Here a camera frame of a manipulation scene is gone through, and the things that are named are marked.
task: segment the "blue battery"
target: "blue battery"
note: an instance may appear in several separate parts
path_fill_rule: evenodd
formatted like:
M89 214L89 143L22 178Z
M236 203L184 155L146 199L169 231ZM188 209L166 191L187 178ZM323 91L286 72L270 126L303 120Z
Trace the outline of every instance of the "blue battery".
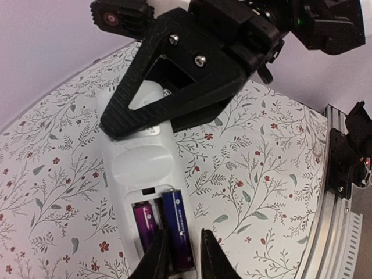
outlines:
M171 258L175 271L187 271L194 268L194 257L187 228L184 203L180 190L162 193L164 215L171 238Z

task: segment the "black 3d-printed part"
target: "black 3d-printed part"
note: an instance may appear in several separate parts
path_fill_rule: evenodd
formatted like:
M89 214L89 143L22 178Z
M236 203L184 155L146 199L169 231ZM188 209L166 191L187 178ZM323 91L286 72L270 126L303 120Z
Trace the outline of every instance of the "black 3d-printed part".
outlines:
M150 248L128 279L167 279L169 256L169 232L159 230Z
M153 20L147 0L97 0L91 4L93 22L102 31L136 40L145 37Z
M347 135L330 131L326 186L345 199L350 199L353 183L362 187L368 172L365 161L372 155L372 120L363 106L364 102L357 103L347 115Z
M102 115L101 129L108 136L120 140L166 120L171 120L174 131L213 121L266 63L267 54L280 40L279 31L239 2L233 5L241 14L236 22L233 13L222 13L223 3L203 2L214 4L211 12L215 17L229 19L235 40L223 30L207 31L216 28L207 9L192 15L177 8L157 18ZM178 37L176 44L171 35ZM202 64L196 62L198 57L204 59ZM128 105L145 79L172 94L130 110Z
M241 279L210 230L202 230L201 262L203 279Z

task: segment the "purple battery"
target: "purple battery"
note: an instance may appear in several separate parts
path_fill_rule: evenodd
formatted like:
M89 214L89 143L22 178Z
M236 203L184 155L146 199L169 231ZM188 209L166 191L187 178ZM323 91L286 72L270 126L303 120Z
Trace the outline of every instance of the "purple battery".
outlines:
M194 257L187 228L184 203L180 190L162 193L164 215L171 238L171 258L175 271L194 268Z
M137 203L133 207L135 222L141 239L142 247L146 252L158 231L158 225L152 212L152 206L148 202Z

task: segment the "plastic casing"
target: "plastic casing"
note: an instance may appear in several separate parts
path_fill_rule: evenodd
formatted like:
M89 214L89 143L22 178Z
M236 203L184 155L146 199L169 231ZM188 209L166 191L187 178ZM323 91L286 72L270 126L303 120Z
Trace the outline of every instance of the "plastic casing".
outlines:
M99 117L112 95L113 91L109 89L98 94ZM163 88L152 81L144 81L129 107L137 109L161 98ZM136 202L160 198L161 192L174 188L182 191L196 265L195 270L183 273L182 278L199 278L200 232L195 227L194 213L170 122L137 132L122 141L112 141L101 132L100 140L110 198L131 270L135 270L144 255L132 206ZM153 187L154 194L143 195L143 189Z

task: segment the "black plastic jaw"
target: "black plastic jaw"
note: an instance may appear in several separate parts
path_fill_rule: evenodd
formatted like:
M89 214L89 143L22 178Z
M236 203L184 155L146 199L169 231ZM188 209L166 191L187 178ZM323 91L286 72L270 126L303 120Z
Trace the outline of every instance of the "black plastic jaw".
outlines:
M128 279L166 279L169 267L169 232L157 232L152 244Z
M173 34L179 38L176 45L170 42ZM191 14L181 8L159 17L106 107L101 129L119 140L169 119L175 131L215 119L247 80L243 68L221 51L222 46L201 34ZM196 64L197 56L206 59L203 66ZM145 79L158 82L172 94L130 110Z
M241 279L210 230L202 230L201 262L203 279Z

